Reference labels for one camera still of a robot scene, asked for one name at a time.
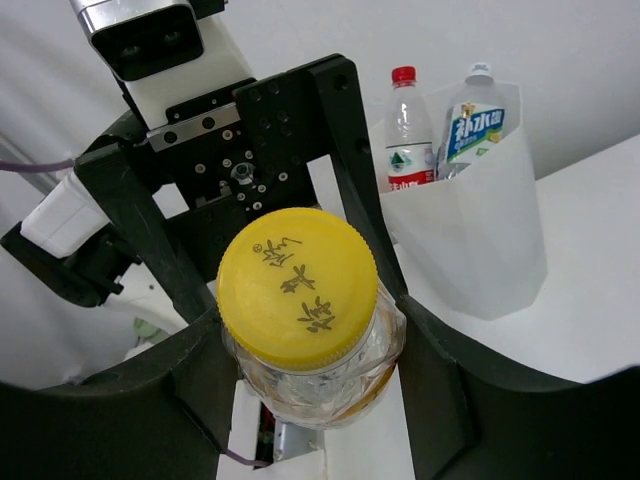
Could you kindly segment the yellow cap small bottle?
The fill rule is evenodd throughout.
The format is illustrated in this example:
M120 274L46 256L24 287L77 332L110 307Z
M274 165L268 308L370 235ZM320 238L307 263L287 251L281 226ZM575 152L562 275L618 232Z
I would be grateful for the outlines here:
M406 341L407 320L363 236L314 208L246 226L216 278L230 353L281 421L341 428L379 401Z

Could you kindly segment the red label clear bottle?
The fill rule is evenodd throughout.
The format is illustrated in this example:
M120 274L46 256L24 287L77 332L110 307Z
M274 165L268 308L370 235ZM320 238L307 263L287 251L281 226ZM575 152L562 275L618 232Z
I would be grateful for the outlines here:
M413 66L391 72L385 118L387 177L392 191L431 183L436 177L433 128Z

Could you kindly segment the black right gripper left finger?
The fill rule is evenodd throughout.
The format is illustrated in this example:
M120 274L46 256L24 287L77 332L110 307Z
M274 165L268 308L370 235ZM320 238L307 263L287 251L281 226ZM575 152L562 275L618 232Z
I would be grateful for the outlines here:
M212 311L78 385L1 386L4 479L213 479L237 370Z

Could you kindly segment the clear bottle white label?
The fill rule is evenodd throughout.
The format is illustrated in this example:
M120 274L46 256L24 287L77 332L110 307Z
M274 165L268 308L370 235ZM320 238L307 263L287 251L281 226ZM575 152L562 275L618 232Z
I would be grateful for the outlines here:
M489 63L476 62L451 99L437 154L437 179L448 180L476 163L502 139L506 101Z

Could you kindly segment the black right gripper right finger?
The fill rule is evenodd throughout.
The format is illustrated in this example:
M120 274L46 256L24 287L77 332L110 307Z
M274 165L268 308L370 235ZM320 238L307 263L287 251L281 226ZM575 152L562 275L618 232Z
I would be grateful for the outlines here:
M580 384L515 362L412 297L399 361L418 479L636 479L639 369Z

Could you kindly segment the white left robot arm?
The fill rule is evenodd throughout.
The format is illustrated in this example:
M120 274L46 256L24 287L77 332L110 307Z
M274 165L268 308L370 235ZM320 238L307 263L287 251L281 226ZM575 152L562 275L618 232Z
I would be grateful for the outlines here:
M332 54L170 106L149 128L136 101L1 239L51 291L94 308L139 292L146 267L178 316L213 303L228 245L248 224L318 203L309 165L333 163L348 222L394 297L407 293L383 220L356 65Z

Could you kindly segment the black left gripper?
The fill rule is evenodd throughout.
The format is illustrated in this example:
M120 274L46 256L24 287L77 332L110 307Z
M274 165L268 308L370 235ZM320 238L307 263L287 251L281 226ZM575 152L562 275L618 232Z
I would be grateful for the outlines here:
M408 293L385 224L355 63L340 54L307 74L234 85L169 108L169 123L80 156L74 173L191 324L215 298L191 260L218 260L248 223L317 202L307 164L319 135L347 221L396 300Z

